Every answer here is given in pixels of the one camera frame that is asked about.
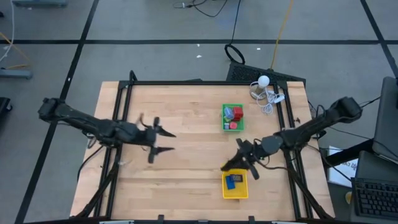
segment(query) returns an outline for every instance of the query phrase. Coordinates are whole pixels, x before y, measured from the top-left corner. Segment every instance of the red cube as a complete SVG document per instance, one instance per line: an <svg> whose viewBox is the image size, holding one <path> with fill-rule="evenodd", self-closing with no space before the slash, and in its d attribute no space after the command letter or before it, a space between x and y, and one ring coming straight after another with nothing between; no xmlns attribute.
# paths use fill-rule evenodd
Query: red cube
<svg viewBox="0 0 398 224"><path fill-rule="evenodd" d="M235 106L234 109L233 109L233 112L234 112L234 117L235 118L242 118L243 117L242 107Z"/></svg>
<svg viewBox="0 0 398 224"><path fill-rule="evenodd" d="M229 124L229 128L231 128L231 129L236 129L237 127L238 127L238 124L236 124L235 122L231 122Z"/></svg>

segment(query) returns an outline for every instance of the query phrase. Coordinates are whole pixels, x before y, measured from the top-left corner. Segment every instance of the wooden tabletop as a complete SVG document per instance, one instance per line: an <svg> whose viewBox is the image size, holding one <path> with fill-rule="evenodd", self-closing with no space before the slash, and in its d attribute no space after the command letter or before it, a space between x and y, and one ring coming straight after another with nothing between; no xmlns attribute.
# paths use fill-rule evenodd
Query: wooden tabletop
<svg viewBox="0 0 398 224"><path fill-rule="evenodd" d="M97 118L111 119L117 86L117 82L102 84L95 111ZM302 123L310 120L303 83L290 82L288 86L294 118ZM223 103L244 105L243 132L224 133L221 128ZM288 127L284 103L282 106ZM260 179L254 180L248 172L249 198L223 199L220 167L235 155L235 139L252 141L280 130L276 110L271 115L263 114L249 96L248 86L135 85L127 120L135 123L140 113L145 114L147 124L151 124L155 116L160 117L164 129L177 138L159 136L157 145L175 150L159 154L153 164L148 164L148 153L141 147L123 146L113 219L153 220L160 214L167 220L247 220L250 215L256 220L295 219L284 170L266 170L256 165ZM318 147L316 141L310 144ZM93 151L87 150L85 158ZM302 159L309 190L326 212L334 216L319 152L306 147ZM104 151L81 171L71 215L80 212L97 190L103 160ZM269 166L285 166L280 151L271 156ZM302 194L299 188L297 191L304 217ZM105 214L105 202L101 214Z"/></svg>

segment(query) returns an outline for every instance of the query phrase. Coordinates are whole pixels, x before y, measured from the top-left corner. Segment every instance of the white paper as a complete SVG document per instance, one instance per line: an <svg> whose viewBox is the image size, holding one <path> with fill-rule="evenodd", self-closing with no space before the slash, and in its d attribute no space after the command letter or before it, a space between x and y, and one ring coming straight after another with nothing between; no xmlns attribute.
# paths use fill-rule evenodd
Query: white paper
<svg viewBox="0 0 398 224"><path fill-rule="evenodd" d="M330 150L328 151L328 155L333 155L336 152L340 152L340 150L332 150L338 149L336 147L330 146ZM336 169L344 173L347 177L355 177L356 166L358 165L358 159L354 159L349 162L344 162L338 166L335 166ZM351 187L351 182L348 181L345 177L339 174L333 168L329 168L329 179L328 181L333 184L338 184L346 187Z"/></svg>

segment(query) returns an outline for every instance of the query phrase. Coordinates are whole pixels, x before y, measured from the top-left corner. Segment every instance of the black keyboard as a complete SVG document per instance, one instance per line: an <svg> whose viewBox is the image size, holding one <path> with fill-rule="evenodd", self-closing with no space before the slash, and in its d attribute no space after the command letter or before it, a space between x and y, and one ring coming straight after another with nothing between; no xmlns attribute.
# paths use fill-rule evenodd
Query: black keyboard
<svg viewBox="0 0 398 224"><path fill-rule="evenodd" d="M273 72L272 70L264 70L261 68L251 67L234 62L231 62L231 64L229 65L229 71L226 80L254 82L257 81L261 75L267 75L269 80L274 83L276 83L277 81L297 81L304 82L305 85L304 78L294 77L291 75Z"/></svg>
<svg viewBox="0 0 398 224"><path fill-rule="evenodd" d="M398 182L352 178L358 216L398 220Z"/></svg>

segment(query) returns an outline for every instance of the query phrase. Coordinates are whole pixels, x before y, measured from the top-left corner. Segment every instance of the yellow tray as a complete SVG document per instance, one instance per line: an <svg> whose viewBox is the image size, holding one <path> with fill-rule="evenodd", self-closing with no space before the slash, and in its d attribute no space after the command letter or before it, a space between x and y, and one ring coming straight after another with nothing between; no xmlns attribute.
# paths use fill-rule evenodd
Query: yellow tray
<svg viewBox="0 0 398 224"><path fill-rule="evenodd" d="M243 176L243 182L235 182L235 189L228 190L226 187L225 177L230 174L240 174ZM245 199L249 197L248 192L248 177L245 169L231 169L224 171L222 175L223 180L223 197L224 199Z"/></svg>

